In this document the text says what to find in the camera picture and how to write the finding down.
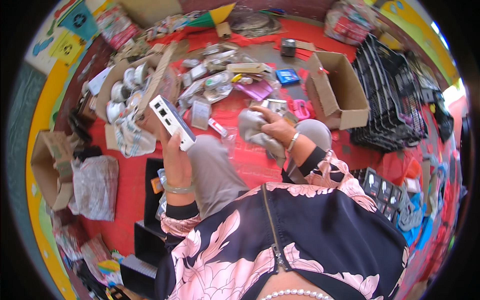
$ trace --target white router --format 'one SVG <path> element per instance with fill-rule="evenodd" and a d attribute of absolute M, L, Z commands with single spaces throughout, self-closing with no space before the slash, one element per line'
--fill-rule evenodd
<path fill-rule="evenodd" d="M 177 109 L 168 100 L 158 95 L 148 105 L 153 109 L 170 135 L 173 135 L 177 130 L 181 131 L 181 150 L 188 151 L 195 144 L 197 138 L 180 117 Z"/>

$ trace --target blue box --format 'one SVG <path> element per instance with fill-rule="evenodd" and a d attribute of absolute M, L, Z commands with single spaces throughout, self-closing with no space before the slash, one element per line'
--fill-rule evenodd
<path fill-rule="evenodd" d="M 294 69 L 277 70 L 275 73 L 282 85 L 292 84 L 300 81 Z"/>

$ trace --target yellow wall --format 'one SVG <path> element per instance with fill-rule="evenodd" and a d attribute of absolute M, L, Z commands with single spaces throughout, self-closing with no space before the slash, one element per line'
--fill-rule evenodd
<path fill-rule="evenodd" d="M 365 0 L 372 5 L 372 0 Z M 422 17 L 404 0 L 395 0 L 385 3 L 380 13 L 403 29 L 432 59 L 449 85 L 460 78 L 452 59 L 440 38 Z"/>
<path fill-rule="evenodd" d="M 105 9 L 107 3 L 101 5 L 93 15 Z M 72 62 L 74 65 L 81 53 L 84 51 L 84 46 L 78 52 L 77 56 Z M 33 177 L 32 169 L 30 168 L 30 159 L 32 156 L 33 145 L 35 138 L 39 130 L 49 128 L 50 116 L 55 102 L 64 89 L 64 83 L 68 77 L 68 71 L 71 66 L 66 66 L 64 62 L 58 60 L 53 65 L 50 73 L 48 74 L 45 86 L 40 94 L 36 109 L 32 118 L 32 125 L 30 127 L 30 133 L 27 142 L 27 164 L 25 166 L 25 186 L 27 190 L 27 203 L 30 214 L 30 220 L 32 222 L 32 228 L 35 235 L 36 242 L 42 258 L 47 266 L 53 281 L 57 285 L 62 295 L 67 300 L 76 299 L 75 293 L 72 290 L 70 280 L 67 274 L 63 270 L 63 264 L 59 260 L 58 249 L 56 245 L 52 245 L 53 235 L 48 230 L 45 230 L 45 209 L 43 208 L 44 201 L 42 201 L 39 192 L 34 192 L 36 185 L 35 178 Z"/>

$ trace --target knee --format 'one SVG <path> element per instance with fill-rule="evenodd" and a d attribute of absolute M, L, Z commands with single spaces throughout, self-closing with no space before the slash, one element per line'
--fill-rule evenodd
<path fill-rule="evenodd" d="M 188 150 L 188 156 L 191 158 L 193 156 L 209 155 L 218 146 L 221 146 L 221 144 L 216 137 L 209 134 L 200 134 L 197 135 L 195 145 Z"/>

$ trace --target gray cloth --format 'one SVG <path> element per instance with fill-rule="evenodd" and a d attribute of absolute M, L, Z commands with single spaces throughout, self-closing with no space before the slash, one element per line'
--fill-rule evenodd
<path fill-rule="evenodd" d="M 423 206 L 423 201 L 420 201 L 420 209 L 417 211 L 415 210 L 415 205 L 410 201 L 410 198 L 408 197 L 407 189 L 405 188 L 405 185 L 402 186 L 403 192 L 402 192 L 402 199 L 400 200 L 400 203 L 398 205 L 398 227 L 402 231 L 409 231 L 412 228 L 418 227 L 421 224 L 421 221 L 423 219 L 423 213 L 422 213 L 422 206 Z"/>
<path fill-rule="evenodd" d="M 287 160 L 285 148 L 276 139 L 262 132 L 262 126 L 268 122 L 261 115 L 262 113 L 248 108 L 242 110 L 239 114 L 239 134 L 247 143 L 259 145 L 270 151 L 276 165 L 282 168 Z"/>
<path fill-rule="evenodd" d="M 240 191 L 249 190 L 229 162 L 228 150 L 214 136 L 198 135 L 187 154 L 192 164 L 195 200 L 202 220 L 232 202 Z"/>

